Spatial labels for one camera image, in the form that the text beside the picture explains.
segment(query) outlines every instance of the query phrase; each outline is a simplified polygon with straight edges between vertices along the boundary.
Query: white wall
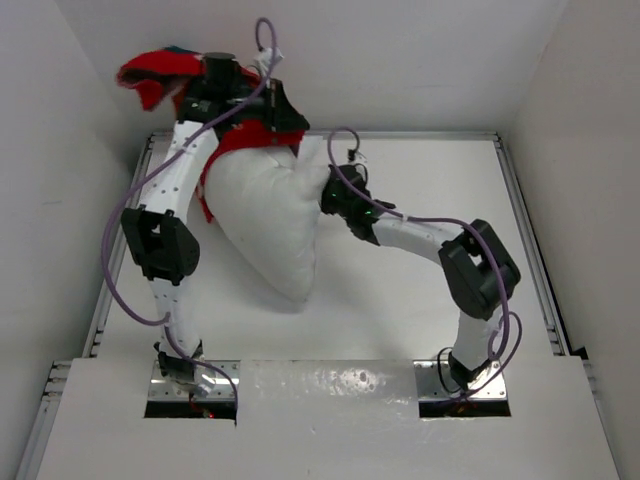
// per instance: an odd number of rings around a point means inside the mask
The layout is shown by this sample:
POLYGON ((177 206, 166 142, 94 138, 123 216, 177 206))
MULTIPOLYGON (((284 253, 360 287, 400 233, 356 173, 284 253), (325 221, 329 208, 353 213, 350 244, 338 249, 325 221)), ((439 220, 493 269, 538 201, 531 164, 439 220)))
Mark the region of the white wall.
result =
POLYGON ((53 360, 81 353, 128 123, 52 0, 0 2, 0 479, 53 360))
POLYGON ((177 44, 255 54, 271 18, 286 60, 277 76, 315 128, 503 129, 513 119, 566 0, 56 0, 118 105, 148 130, 118 67, 177 44))
POLYGON ((509 140, 624 478, 640 478, 640 4, 573 0, 509 140))

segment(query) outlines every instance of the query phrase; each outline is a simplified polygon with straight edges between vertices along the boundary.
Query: white platform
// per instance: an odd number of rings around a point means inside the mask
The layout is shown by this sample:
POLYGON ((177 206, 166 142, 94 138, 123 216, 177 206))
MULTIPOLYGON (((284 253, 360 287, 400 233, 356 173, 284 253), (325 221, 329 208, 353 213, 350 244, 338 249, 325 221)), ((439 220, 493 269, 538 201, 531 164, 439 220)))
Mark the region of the white platform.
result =
MULTIPOLYGON (((340 158, 347 145, 339 142, 340 158)), ((151 163, 164 149, 155 144, 151 163)), ((456 333, 457 308, 434 265, 360 242, 323 217, 315 292, 295 311, 193 203, 205 354, 243 360, 237 429, 142 418, 158 332, 114 306, 98 358, 73 364, 39 479, 616 478, 580 361, 551 354, 493 142, 368 139, 362 151, 374 196, 413 214, 488 220, 520 266, 511 304, 524 340, 506 372, 513 416, 418 419, 408 360, 433 357, 456 333), (369 360, 357 371, 375 387, 358 395, 340 383, 354 364, 312 361, 356 359, 369 360)), ((316 161, 326 163, 324 153, 316 161)), ((128 254, 118 286, 155 318, 128 254)))

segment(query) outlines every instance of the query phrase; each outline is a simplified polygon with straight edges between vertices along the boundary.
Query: white pillow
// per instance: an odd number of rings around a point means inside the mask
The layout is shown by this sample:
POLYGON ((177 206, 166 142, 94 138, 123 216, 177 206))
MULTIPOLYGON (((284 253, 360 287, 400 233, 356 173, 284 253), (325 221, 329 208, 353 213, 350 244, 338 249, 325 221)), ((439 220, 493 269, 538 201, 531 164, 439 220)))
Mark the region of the white pillow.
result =
POLYGON ((207 175, 207 205, 231 243, 279 292, 307 300, 315 276, 315 230, 329 176, 311 164, 320 141, 296 159, 289 147, 249 148, 217 158, 207 175))

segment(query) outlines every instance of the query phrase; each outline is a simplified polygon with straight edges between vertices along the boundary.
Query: red fabric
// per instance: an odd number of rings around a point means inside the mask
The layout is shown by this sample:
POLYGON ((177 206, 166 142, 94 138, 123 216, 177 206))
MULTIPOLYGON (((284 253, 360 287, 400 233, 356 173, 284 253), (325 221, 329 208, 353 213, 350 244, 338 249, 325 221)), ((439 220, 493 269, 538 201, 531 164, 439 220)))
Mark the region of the red fabric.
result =
POLYGON ((196 196, 200 200, 202 210, 207 222, 211 223, 213 220, 213 214, 207 205, 204 198, 204 185, 207 181, 207 174, 211 164, 220 155, 232 152, 234 150, 240 150, 241 148, 262 148, 272 146, 291 146, 294 154, 298 153, 298 146, 304 136, 304 130, 299 130, 293 133, 273 133, 265 129, 259 120, 245 120, 238 125, 234 130, 231 130, 222 137, 220 145, 213 155, 209 157, 207 164, 202 170, 200 180, 198 182, 198 188, 196 188, 196 196))
MULTIPOLYGON (((173 95, 176 109, 184 98, 186 82, 204 73, 200 55, 191 52, 175 52, 157 50, 138 55, 120 68, 116 80, 120 86, 136 90, 142 108, 153 110, 164 98, 178 89, 173 95)), ((259 83, 259 77, 253 72, 243 69, 243 74, 249 77, 249 83, 254 88, 259 83)), ((209 168, 216 158, 221 155, 240 150, 242 148, 262 148, 270 146, 290 146, 297 155, 298 147, 304 136, 304 130, 292 133, 273 133, 258 120, 245 120, 235 129, 227 132, 213 155, 209 157, 196 188, 196 196, 202 205, 207 222, 213 220, 213 214, 204 198, 204 185, 207 181, 209 168)))
POLYGON ((149 111, 156 108, 173 88, 203 73, 198 55, 157 50, 125 63, 116 75, 116 81, 122 87, 135 89, 142 108, 149 111))

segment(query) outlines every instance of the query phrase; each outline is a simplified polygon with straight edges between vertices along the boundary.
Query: white leg segment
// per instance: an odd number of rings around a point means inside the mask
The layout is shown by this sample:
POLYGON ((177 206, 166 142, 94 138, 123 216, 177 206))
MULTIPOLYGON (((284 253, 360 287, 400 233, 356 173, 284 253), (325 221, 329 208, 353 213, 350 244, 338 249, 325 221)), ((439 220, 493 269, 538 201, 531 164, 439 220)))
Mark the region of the white leg segment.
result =
POLYGON ((451 354, 469 370, 475 370, 489 358, 489 338, 498 325, 499 314, 488 321, 460 312, 458 337, 451 354))
MULTIPOLYGON (((167 153, 170 159, 182 148, 187 138, 202 127, 197 122, 176 122, 173 139, 167 153)), ((191 196, 209 157, 218 148, 218 138, 213 129, 200 135, 189 145, 180 158, 152 180, 151 188, 140 200, 145 210, 164 214, 167 210, 187 224, 187 211, 191 196)))
MULTIPOLYGON (((167 313, 170 314, 168 327, 171 337, 182 348, 184 353, 191 356, 200 344, 200 337, 196 332, 194 319, 189 312, 191 310, 188 305, 189 302, 185 301, 185 295, 183 295, 187 289, 188 282, 188 277, 185 277, 180 285, 176 287, 169 280, 156 278, 149 284, 156 298, 156 306, 158 307, 160 318, 167 313)), ((180 357, 165 338, 164 327, 160 327, 160 330, 162 332, 160 351, 171 357, 180 357)))
POLYGON ((382 214, 373 224, 373 233, 381 246, 406 250, 437 265, 440 265, 438 251, 442 243, 453 240, 459 234, 432 223, 407 222, 388 213, 382 214))

